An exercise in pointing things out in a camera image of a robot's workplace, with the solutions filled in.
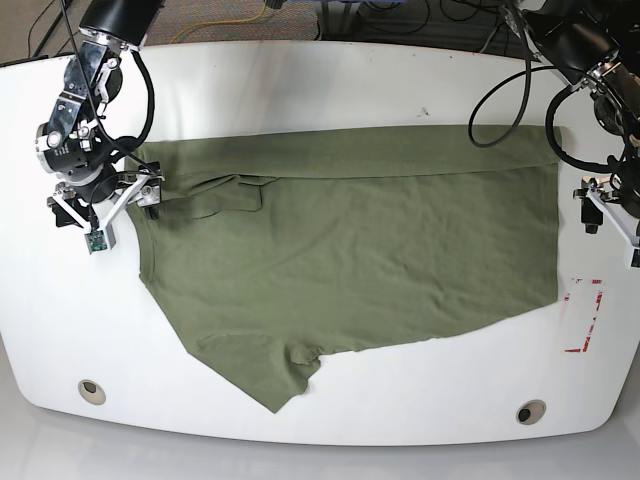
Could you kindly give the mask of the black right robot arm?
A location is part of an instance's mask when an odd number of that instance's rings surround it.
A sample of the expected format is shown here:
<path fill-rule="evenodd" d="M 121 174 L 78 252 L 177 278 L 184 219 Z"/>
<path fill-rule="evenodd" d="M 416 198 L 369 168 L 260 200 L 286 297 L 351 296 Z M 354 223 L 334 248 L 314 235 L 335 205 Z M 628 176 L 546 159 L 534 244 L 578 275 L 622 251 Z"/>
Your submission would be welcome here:
<path fill-rule="evenodd" d="M 155 91 L 140 55 L 161 1 L 93 1 L 83 15 L 82 43 L 64 72 L 64 85 L 49 120 L 40 125 L 35 151 L 42 168 L 59 183 L 47 204 L 57 227 L 77 226 L 90 253 L 112 249 L 112 223 L 132 203 L 157 213 L 164 179 L 158 163 L 136 150 L 155 115 Z M 146 116 L 136 136 L 113 138 L 103 125 L 106 107 L 123 83 L 121 56 L 130 53 L 145 84 Z"/>

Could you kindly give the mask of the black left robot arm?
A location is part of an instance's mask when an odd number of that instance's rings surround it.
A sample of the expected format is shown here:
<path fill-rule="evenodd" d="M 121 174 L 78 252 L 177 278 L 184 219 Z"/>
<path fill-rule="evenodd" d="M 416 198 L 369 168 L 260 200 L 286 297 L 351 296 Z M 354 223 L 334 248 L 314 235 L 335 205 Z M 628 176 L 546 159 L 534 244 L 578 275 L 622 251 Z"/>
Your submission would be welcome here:
<path fill-rule="evenodd" d="M 639 267 L 639 232 L 614 211 L 639 215 L 639 5 L 634 1 L 508 1 L 504 20 L 520 40 L 525 67 L 521 105 L 511 126 L 495 140 L 474 140 L 494 147 L 511 136 L 528 106 L 532 76 L 556 71 L 564 87 L 552 98 L 544 119 L 547 142 L 565 164 L 584 172 L 573 193 L 588 234 L 609 220 L 625 242 L 625 265 Z M 567 153 L 554 130 L 560 106 L 580 90 L 588 91 L 597 123 L 621 139 L 622 151 L 602 163 Z"/>

